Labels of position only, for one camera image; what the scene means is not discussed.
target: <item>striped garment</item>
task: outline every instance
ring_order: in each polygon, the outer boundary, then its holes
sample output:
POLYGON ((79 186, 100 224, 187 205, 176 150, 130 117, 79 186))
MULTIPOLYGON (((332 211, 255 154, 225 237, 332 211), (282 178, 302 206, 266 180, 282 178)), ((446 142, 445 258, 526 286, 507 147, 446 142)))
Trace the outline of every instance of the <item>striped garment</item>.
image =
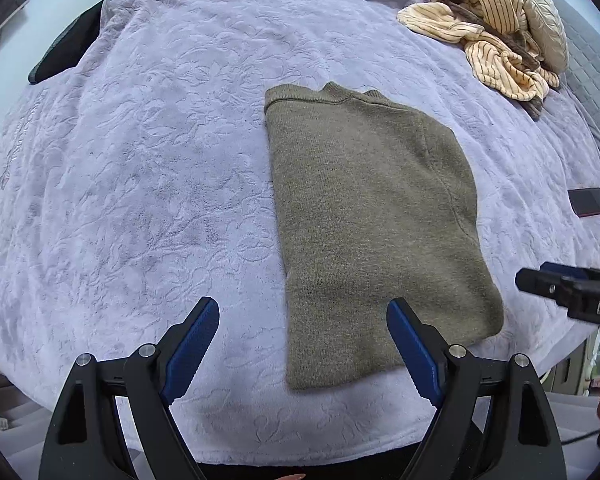
MULTIPOLYGON (((464 5, 503 35, 522 32, 526 51, 535 57, 541 55, 527 30, 523 0, 466 0, 464 5)), ((398 12, 398 20, 413 32, 462 44, 474 75, 507 97, 518 101, 530 101, 534 97, 544 99, 549 86, 560 86, 560 80, 553 72, 543 68, 529 70, 523 66, 522 57, 502 40, 486 32, 483 26, 456 17, 442 0, 413 4, 398 12)))

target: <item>blue gripper pad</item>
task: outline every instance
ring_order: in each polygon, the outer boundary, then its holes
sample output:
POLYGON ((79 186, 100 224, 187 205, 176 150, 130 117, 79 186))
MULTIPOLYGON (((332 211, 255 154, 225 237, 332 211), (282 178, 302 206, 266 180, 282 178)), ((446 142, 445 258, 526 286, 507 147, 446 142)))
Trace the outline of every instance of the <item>blue gripper pad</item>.
POLYGON ((566 265, 545 262, 540 266, 540 270, 542 270, 542 272, 552 272, 553 274, 560 274, 561 276, 567 276, 568 278, 574 278, 576 280, 589 279, 587 273, 579 267, 570 267, 566 265))
POLYGON ((439 408, 443 393, 438 380, 438 367, 395 301, 387 306, 386 325, 418 393, 439 408))
POLYGON ((164 388, 160 392, 167 406, 187 393, 206 349, 218 330, 219 321, 218 304, 210 298, 167 364, 164 388))

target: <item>smartphone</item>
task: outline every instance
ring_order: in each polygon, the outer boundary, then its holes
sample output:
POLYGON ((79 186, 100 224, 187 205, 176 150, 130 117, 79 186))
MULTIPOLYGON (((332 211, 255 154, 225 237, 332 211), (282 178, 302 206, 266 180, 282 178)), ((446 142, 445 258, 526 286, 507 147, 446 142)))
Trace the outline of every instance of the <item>smartphone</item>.
POLYGON ((580 218, 600 215, 600 188, 570 189, 569 201, 571 208, 580 218))

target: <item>bed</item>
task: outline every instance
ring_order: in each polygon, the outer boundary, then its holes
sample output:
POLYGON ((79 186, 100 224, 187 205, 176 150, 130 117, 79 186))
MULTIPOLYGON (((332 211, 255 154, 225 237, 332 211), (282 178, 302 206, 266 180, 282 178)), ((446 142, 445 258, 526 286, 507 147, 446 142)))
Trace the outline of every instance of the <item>bed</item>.
MULTIPOLYGON (((600 267, 600 136, 570 90, 539 121, 473 78, 464 52, 397 10, 426 0, 105 0, 74 68, 28 88, 0 132, 0 370, 52 409, 76 356, 126 356, 201 296, 218 334, 171 408, 199 462, 319 465, 419 441, 434 410, 404 368, 285 386, 284 270, 267 88, 379 89, 451 128, 474 174, 482 254, 505 305, 473 350, 539 373, 592 326, 516 290, 545 260, 600 267)), ((141 449, 128 406, 121 419, 141 449)))

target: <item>brown fabric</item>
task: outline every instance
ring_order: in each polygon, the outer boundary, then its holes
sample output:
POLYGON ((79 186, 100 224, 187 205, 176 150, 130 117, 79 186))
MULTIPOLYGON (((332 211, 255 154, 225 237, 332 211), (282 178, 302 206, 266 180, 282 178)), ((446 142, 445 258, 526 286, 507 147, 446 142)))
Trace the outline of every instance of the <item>brown fabric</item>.
POLYGON ((403 296, 449 341, 502 327, 480 253, 471 169, 451 130, 380 92, 266 94, 293 389, 402 365, 386 305, 403 296))

